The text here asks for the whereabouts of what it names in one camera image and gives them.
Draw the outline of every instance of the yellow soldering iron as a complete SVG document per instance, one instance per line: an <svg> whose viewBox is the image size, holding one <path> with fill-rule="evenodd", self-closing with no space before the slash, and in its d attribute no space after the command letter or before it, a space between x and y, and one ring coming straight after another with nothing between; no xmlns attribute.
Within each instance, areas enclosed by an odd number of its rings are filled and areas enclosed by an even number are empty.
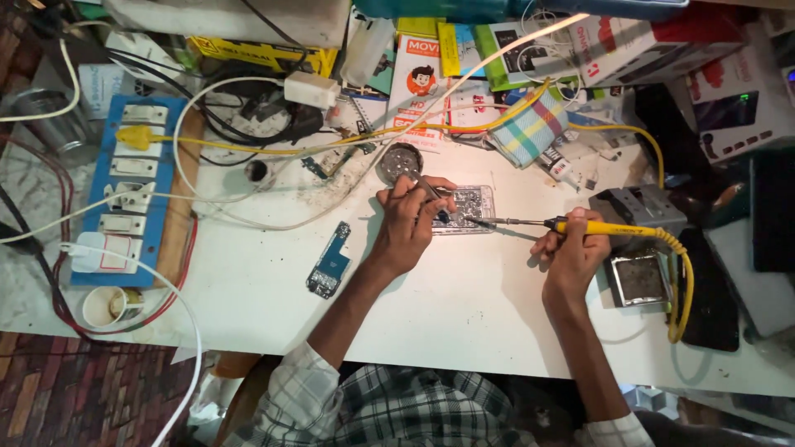
<svg viewBox="0 0 795 447"><path fill-rule="evenodd" d="M553 217L552 219L547 220L519 220L519 219L499 219L493 217L487 217L482 219L474 219L470 217L466 217L465 219L470 220L471 222L475 222L476 224L485 225L488 227L493 227L496 224L504 224L504 225L542 225L547 227L551 230L557 231L561 234L566 234L566 223L568 222L568 217L558 216ZM588 227L585 229L586 235L621 235L621 236L645 236L645 237L653 237L662 239L668 245L671 246L671 249L674 253L682 257L682 266L684 267L684 277L687 280L687 285L684 290L684 306L682 308L682 314L679 321L677 321L676 316L678 315L678 308L679 308L679 300L678 300L678 293L673 294L673 302L671 304L671 319L669 322L668 327L668 340L671 343L677 343L679 340L682 339L684 335L684 328L688 323L688 319L690 317L690 308L692 306L692 299L693 299L693 289L694 289L694 275L693 275L693 266L690 262L690 257L688 256L687 250L682 247L682 243L676 238L676 236L671 235L667 231L662 228L651 228L651 227L635 227L633 225L620 225L617 223L605 223L605 222L595 222L593 220L588 221ZM672 285L676 287L676 283L672 279Z"/></svg>
<svg viewBox="0 0 795 447"><path fill-rule="evenodd" d="M566 234L567 217L558 216L547 220L519 220L519 219L499 219L499 218L483 218L483 219L469 219L477 224L486 225L543 225L550 230L557 231L562 235ZM586 235L621 235L621 236L648 236L657 237L657 229L650 227L635 227L632 225L619 225L617 223L595 222L588 221L588 227L585 229Z"/></svg>

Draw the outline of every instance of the hand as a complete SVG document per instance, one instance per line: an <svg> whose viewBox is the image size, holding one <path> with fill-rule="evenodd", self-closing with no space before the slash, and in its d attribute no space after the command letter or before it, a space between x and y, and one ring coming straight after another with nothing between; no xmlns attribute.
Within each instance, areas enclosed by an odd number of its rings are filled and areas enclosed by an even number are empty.
<svg viewBox="0 0 795 447"><path fill-rule="evenodd" d="M566 217L567 235L550 231L530 248L530 253L541 253L541 260L551 261L541 291L549 315L587 317L585 293L599 264L610 254L610 238L585 235L587 220L604 221L596 211L577 207Z"/></svg>
<svg viewBox="0 0 795 447"><path fill-rule="evenodd" d="M449 191L457 188L445 178L423 177L434 187ZM405 175L397 179L394 188L378 191L375 197L384 208L384 220L365 262L392 281L417 265L431 243L433 218L444 207L456 212L456 202L451 195L425 203L428 200L425 190Z"/></svg>

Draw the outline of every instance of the brick floor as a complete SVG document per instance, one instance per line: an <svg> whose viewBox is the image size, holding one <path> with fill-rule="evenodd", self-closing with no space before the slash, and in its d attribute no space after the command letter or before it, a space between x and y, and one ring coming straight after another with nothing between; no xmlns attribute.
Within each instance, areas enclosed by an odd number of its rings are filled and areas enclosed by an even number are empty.
<svg viewBox="0 0 795 447"><path fill-rule="evenodd" d="M0 332L0 356L14 355L0 357L0 445L151 445L192 376L195 359L169 365L174 350Z"/></svg>

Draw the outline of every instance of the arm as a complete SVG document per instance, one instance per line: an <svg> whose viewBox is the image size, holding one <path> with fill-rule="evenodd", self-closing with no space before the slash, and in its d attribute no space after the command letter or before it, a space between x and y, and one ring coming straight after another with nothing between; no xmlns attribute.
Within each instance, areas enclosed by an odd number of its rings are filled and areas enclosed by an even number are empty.
<svg viewBox="0 0 795 447"><path fill-rule="evenodd" d="M445 179L426 177L433 186L455 189ZM342 391L337 369L378 295L416 266L431 242L431 222L451 197L425 203L425 191L401 176L394 189L379 191L384 220L373 250L351 277L307 342L288 353L273 370L252 424L224 445L302 444L329 439L335 432Z"/></svg>
<svg viewBox="0 0 795 447"><path fill-rule="evenodd" d="M425 176L425 180L431 186L456 188L444 178ZM379 191L376 198L384 208L384 220L373 250L307 340L334 368L342 364L378 295L419 262L431 243L432 221L439 210L445 206L456 210L451 196L426 204L425 190L415 188L407 176L400 176L394 189Z"/></svg>
<svg viewBox="0 0 795 447"><path fill-rule="evenodd" d="M540 253L543 260L551 261L541 299L580 391L591 422L588 431L599 446L613 445L616 441L611 439L617 433L629 445L653 445L619 390L585 303L588 284L610 254L606 235L585 235L587 220L601 222L602 216L575 208L567 217L565 239L551 231L536 242L530 253ZM603 434L613 438L602 437Z"/></svg>

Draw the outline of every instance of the checkered cloth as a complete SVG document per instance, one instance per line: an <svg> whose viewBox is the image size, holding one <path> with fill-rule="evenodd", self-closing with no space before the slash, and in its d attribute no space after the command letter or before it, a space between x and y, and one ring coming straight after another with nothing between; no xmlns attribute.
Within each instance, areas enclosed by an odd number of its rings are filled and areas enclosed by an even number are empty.
<svg viewBox="0 0 795 447"><path fill-rule="evenodd" d="M305 342L270 376L252 423L225 447L489 445L537 447L509 423L513 408L474 372L368 365L342 386ZM587 447L653 447L634 414L586 425Z"/></svg>
<svg viewBox="0 0 795 447"><path fill-rule="evenodd" d="M515 103L506 113L523 103ZM492 130L491 136L498 143L497 150L511 164L524 169L566 129L566 110L545 91L532 106Z"/></svg>

